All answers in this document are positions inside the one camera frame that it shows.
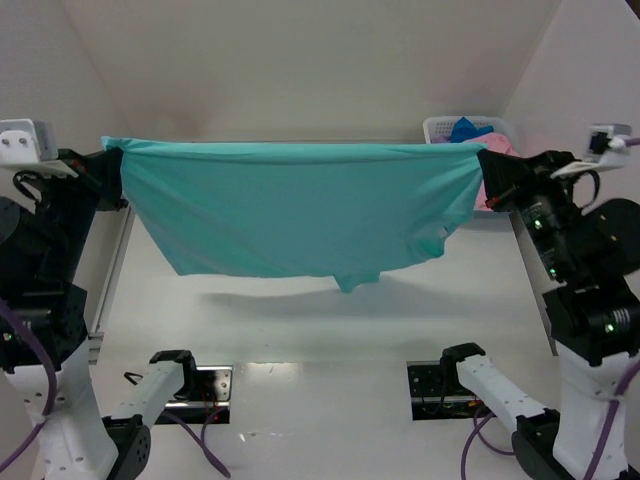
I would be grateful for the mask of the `teal t shirt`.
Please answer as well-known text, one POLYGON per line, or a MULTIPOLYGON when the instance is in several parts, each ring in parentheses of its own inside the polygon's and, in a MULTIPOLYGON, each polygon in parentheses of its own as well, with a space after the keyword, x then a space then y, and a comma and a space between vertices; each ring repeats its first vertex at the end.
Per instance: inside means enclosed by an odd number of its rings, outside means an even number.
POLYGON ((102 145, 177 274, 330 277, 346 293, 441 257, 482 182, 477 143, 102 145))

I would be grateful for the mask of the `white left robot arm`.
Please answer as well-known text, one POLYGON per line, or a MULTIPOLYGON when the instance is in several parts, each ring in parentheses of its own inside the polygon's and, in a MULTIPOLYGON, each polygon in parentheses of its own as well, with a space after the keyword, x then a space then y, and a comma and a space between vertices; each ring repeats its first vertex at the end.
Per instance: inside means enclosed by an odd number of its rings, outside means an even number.
POLYGON ((14 184, 27 210, 1 201, 1 368, 19 392, 50 479, 135 479, 167 402, 195 384, 187 350, 156 353, 147 374, 111 415, 99 412, 89 372, 87 294, 73 282, 94 217, 126 202, 112 148, 88 156, 63 149, 65 173, 22 167, 14 184))

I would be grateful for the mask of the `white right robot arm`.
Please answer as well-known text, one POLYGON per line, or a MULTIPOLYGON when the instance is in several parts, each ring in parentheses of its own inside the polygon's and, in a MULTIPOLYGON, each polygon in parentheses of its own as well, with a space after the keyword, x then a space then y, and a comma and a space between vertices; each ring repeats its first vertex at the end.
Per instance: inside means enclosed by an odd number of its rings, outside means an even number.
POLYGON ((639 371, 639 300, 626 278, 639 268, 639 207, 614 198, 575 204, 583 175, 602 162, 547 151, 520 159, 478 155, 488 206, 516 212, 556 282, 543 296, 561 376, 561 406, 520 390, 474 343, 450 347, 440 366, 449 386, 474 394, 511 436, 533 479, 635 479, 625 455, 626 394, 639 371))

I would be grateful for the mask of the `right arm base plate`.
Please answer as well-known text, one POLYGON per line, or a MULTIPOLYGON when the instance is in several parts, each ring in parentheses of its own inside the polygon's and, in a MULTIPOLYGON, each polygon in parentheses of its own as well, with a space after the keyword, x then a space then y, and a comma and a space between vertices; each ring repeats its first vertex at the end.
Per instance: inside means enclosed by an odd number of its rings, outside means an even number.
POLYGON ((437 361, 408 362, 407 376, 414 421, 480 418, 489 412, 483 402, 459 384, 446 386, 437 361))

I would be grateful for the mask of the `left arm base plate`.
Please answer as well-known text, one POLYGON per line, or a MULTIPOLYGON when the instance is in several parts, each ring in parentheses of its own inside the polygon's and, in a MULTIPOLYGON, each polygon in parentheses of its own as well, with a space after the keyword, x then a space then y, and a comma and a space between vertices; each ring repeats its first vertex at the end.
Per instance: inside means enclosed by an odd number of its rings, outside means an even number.
POLYGON ((232 394, 232 366, 198 366, 196 387, 170 398, 165 410, 186 424, 202 425, 213 414, 212 424, 228 424, 232 394))

